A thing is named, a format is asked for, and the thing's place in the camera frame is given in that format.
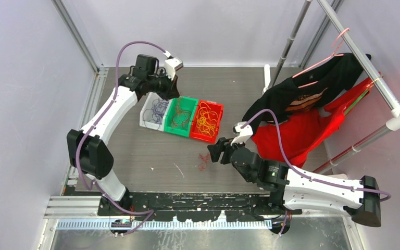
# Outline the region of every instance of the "clothes hanger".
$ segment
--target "clothes hanger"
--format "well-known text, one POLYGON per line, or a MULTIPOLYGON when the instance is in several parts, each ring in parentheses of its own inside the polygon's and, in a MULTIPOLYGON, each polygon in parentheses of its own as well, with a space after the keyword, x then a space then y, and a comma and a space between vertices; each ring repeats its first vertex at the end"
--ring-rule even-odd
MULTIPOLYGON (((343 32, 341 32, 341 33, 338 35, 338 37, 335 39, 335 41, 333 42, 332 47, 334 47, 335 44, 336 44, 336 42, 338 41, 338 39, 339 39, 345 32, 347 32, 347 31, 349 31, 349 30, 350 30, 349 28, 346 28, 345 30, 343 30, 343 32)), ((318 65, 320 65, 320 64, 322 64, 322 63, 324 63, 325 61, 328 61, 328 60, 332 59, 332 57, 335 57, 335 56, 343 56, 344 54, 337 54, 337 51, 340 49, 341 45, 343 44, 343 41, 344 41, 344 40, 341 39, 340 44, 336 47, 335 51, 334 51, 328 58, 323 59, 322 61, 317 62, 316 64, 310 66, 309 68, 307 68, 307 69, 301 71, 300 73, 294 75, 294 76, 292 77, 292 79, 295 78, 295 77, 297 77, 297 76, 299 76, 299 75, 301 75, 301 74, 304 74, 304 73, 308 72, 309 70, 311 70, 311 69, 315 68, 316 66, 318 66, 318 65)), ((308 83, 308 84, 299 86, 298 88, 301 89, 301 88, 304 88, 304 87, 313 85, 313 84, 315 84, 315 83, 317 83, 317 82, 318 82, 318 81, 311 82, 311 83, 308 83)))

